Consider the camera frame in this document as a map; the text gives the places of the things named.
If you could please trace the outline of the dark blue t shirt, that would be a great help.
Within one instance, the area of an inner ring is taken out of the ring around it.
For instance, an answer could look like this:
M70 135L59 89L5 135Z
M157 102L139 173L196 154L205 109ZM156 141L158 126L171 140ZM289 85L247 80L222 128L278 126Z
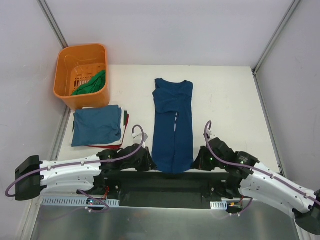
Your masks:
M152 159L164 173L179 174L191 168L193 154L193 83L155 80L155 122Z

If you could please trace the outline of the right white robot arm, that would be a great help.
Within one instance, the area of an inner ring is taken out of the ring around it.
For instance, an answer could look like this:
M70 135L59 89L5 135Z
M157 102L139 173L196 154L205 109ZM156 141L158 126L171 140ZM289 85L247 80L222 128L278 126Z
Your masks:
M215 187L223 198L249 197L285 213L303 230L320 234L320 192L304 188L272 171L256 157L233 151L219 138L201 146L192 168L225 170L228 177Z

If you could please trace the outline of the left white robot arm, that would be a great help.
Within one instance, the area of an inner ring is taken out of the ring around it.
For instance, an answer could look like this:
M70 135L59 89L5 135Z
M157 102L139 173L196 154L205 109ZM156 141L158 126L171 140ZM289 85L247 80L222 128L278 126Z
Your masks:
M77 193L108 196L112 185L106 180L122 170L138 172L156 170L148 147L133 144L126 148L104 149L91 156L58 161L41 161L28 157L15 170L17 201L34 199L42 193Z

